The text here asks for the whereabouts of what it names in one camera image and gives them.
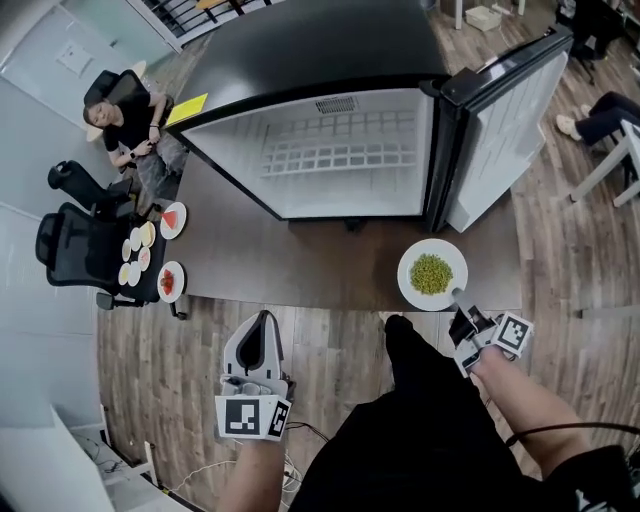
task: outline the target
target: person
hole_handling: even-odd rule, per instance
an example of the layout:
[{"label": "person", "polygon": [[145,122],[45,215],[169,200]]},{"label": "person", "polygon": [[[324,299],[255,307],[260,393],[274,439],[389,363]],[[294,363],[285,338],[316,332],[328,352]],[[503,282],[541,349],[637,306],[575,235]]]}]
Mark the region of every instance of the person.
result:
[{"label": "person", "polygon": [[[175,199],[187,149],[162,129],[169,112],[167,96],[136,92],[116,104],[102,99],[84,108],[84,120],[102,128],[111,163],[136,164],[138,177],[152,200]],[[128,151],[120,151],[120,144]]]},{"label": "person", "polygon": [[[600,501],[631,510],[620,446],[592,451],[583,429],[531,434],[522,442],[544,480],[525,477],[453,359],[402,316],[391,316],[385,333],[393,391],[354,409],[311,463],[290,512],[581,510]],[[496,347],[471,368],[514,432],[579,421]],[[217,510],[276,512],[283,445],[244,441]]]},{"label": "person", "polygon": [[560,114],[556,116],[556,126],[561,133],[575,141],[583,141],[587,146],[622,129],[620,121],[623,119],[640,126],[640,105],[617,92],[606,93],[593,108],[582,105],[580,111],[586,119],[576,121]]}]

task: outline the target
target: hand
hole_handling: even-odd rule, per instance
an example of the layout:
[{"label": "hand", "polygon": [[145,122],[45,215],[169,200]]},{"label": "hand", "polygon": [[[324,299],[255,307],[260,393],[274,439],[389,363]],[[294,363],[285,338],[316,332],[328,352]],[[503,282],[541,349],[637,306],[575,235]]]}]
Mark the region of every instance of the hand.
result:
[{"label": "hand", "polygon": [[157,127],[152,126],[149,128],[149,142],[155,144],[160,140],[160,130]]},{"label": "hand", "polygon": [[133,152],[138,156],[148,155],[151,152],[152,146],[149,140],[143,140]]}]

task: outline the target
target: fridge shelf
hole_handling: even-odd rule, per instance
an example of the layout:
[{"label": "fridge shelf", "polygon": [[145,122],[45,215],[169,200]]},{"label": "fridge shelf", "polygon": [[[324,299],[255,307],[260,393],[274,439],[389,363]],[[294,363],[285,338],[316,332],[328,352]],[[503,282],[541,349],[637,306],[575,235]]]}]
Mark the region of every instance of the fridge shelf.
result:
[{"label": "fridge shelf", "polygon": [[299,169],[299,170],[291,170],[291,171],[274,171],[267,172],[266,174],[262,174],[261,178],[277,178],[278,176],[291,176],[295,174],[311,174],[318,172],[344,172],[344,171],[373,171],[377,169],[387,170],[387,171],[395,171],[396,169],[413,169],[415,168],[415,164],[393,164],[393,167],[390,167],[391,164],[380,164],[380,165],[362,165],[362,166],[343,166],[343,167],[326,167],[326,168],[312,168],[312,169]]},{"label": "fridge shelf", "polygon": [[416,147],[411,142],[337,143],[301,145],[267,144],[261,159],[261,177],[310,172],[385,169],[416,166]]},{"label": "fridge shelf", "polygon": [[389,134],[411,134],[416,128],[413,111],[369,112],[315,117],[299,121],[270,124],[266,143],[301,142],[305,139],[328,137],[371,137]]}]

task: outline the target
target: wooden floor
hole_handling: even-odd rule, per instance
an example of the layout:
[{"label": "wooden floor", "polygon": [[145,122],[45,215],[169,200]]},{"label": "wooden floor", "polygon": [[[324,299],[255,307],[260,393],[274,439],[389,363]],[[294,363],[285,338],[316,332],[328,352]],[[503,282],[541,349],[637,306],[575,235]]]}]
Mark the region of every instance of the wooden floor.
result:
[{"label": "wooden floor", "polygon": [[[523,20],[506,20],[509,44],[539,35],[552,19],[552,7],[527,2]],[[477,67],[506,49],[498,31],[481,33],[432,13],[434,29],[452,73]],[[536,324],[536,336],[520,364],[555,391],[585,420],[640,424],[640,319],[580,320],[580,308],[640,303],[640,201],[614,209],[620,173],[606,179],[576,204],[568,199],[597,164],[582,145],[553,128],[557,113],[578,115],[609,90],[640,101],[629,70],[631,45],[616,41],[607,61],[597,64],[596,85],[585,81],[571,62],[543,120],[547,144],[532,169],[512,189],[518,227],[523,311]],[[214,435],[213,396],[223,345],[242,319],[262,308],[212,299],[191,300],[191,320],[177,322],[168,307],[119,310],[99,316],[99,362],[103,403],[115,446],[141,458],[142,442],[155,443],[159,478],[177,486],[194,469],[233,459],[233,442]],[[304,420],[332,435],[359,402],[391,385],[381,323],[373,312],[270,307],[285,342],[285,370],[298,381],[292,419]],[[445,353],[450,314],[412,313],[418,330]],[[499,430],[508,429],[495,411]],[[633,439],[596,431],[596,445]],[[405,449],[405,440],[388,439]],[[289,454],[304,471],[321,442],[298,429],[289,434]],[[523,469],[531,462],[517,455]],[[205,470],[180,495],[214,510],[229,465]]]}]

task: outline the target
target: small white plate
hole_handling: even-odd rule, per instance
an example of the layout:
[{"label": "small white plate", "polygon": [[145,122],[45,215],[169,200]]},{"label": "small white plate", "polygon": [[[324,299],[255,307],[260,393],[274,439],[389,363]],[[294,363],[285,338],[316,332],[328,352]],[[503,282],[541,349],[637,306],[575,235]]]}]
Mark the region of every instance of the small white plate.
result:
[{"label": "small white plate", "polygon": [[140,241],[143,247],[151,247],[156,241],[156,227],[153,222],[147,222],[140,228]]},{"label": "small white plate", "polygon": [[127,284],[130,273],[131,273],[131,265],[129,265],[128,263],[124,263],[120,267],[120,272],[118,272],[118,284],[120,286],[124,286],[125,284]]},{"label": "small white plate", "polygon": [[[162,285],[160,284],[160,281],[162,281],[162,278],[164,277],[165,270],[168,270],[173,274],[173,289],[171,290],[171,293],[169,295],[164,293]],[[177,261],[168,261],[164,264],[164,266],[160,270],[160,273],[158,274],[158,293],[160,294],[160,298],[163,301],[168,302],[169,304],[177,301],[184,291],[185,282],[186,277],[182,265],[180,265],[180,263],[178,263]]]},{"label": "small white plate", "polygon": [[[411,268],[416,260],[423,254],[433,254],[442,258],[450,267],[453,278],[444,293],[426,295],[420,293],[411,285]],[[413,244],[404,253],[398,264],[398,286],[404,298],[415,307],[423,311],[442,311],[454,303],[453,290],[464,290],[467,286],[469,270],[467,262],[458,248],[438,238],[421,240]]]},{"label": "small white plate", "polygon": [[143,247],[138,253],[138,264],[143,272],[151,265],[151,251],[148,247]]},{"label": "small white plate", "polygon": [[129,269],[129,279],[127,283],[129,286],[135,286],[140,282],[140,276],[142,275],[142,269],[140,268],[140,263],[137,261],[131,262],[131,268]]},{"label": "small white plate", "polygon": [[142,245],[142,240],[140,239],[140,228],[133,228],[131,230],[129,240],[131,240],[131,250],[133,252],[139,251],[140,246]]},{"label": "small white plate", "polygon": [[167,240],[173,240],[177,237],[187,222],[187,207],[182,203],[173,203],[169,205],[165,212],[175,211],[178,214],[178,225],[175,229],[171,229],[164,219],[160,221],[160,234]]},{"label": "small white plate", "polygon": [[129,261],[129,258],[131,258],[131,241],[127,238],[122,242],[122,259]]}]

